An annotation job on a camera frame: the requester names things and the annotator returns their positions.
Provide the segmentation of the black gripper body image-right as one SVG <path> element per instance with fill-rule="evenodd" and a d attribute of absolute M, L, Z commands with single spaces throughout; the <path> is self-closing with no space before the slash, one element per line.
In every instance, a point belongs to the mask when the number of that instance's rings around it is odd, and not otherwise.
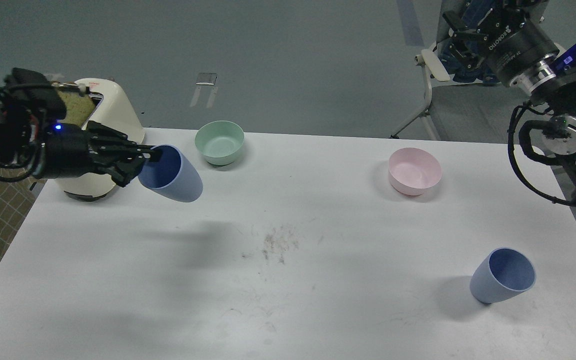
<path fill-rule="evenodd" d="M 546 0 L 444 0 L 442 33 L 451 30 L 454 41 L 483 41 L 484 63 L 510 86 L 560 54 L 540 25 L 547 5 Z"/>

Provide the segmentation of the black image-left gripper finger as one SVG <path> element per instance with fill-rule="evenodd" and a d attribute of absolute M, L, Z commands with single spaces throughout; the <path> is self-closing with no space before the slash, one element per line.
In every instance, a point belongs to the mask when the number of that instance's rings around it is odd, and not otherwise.
<path fill-rule="evenodd" d="M 163 150 L 157 146 L 135 145 L 130 149 L 130 154 L 135 158 L 146 159 L 149 162 L 159 162 L 163 156 Z"/>

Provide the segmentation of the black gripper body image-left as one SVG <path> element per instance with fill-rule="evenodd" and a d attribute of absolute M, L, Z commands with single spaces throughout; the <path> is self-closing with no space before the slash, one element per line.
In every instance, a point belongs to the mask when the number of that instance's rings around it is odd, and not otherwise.
<path fill-rule="evenodd" d="M 40 143 L 37 179 L 71 179 L 85 174 L 107 174 L 125 187 L 144 167 L 144 146 L 128 135 L 96 121 L 86 129 L 68 123 L 48 126 Z"/>

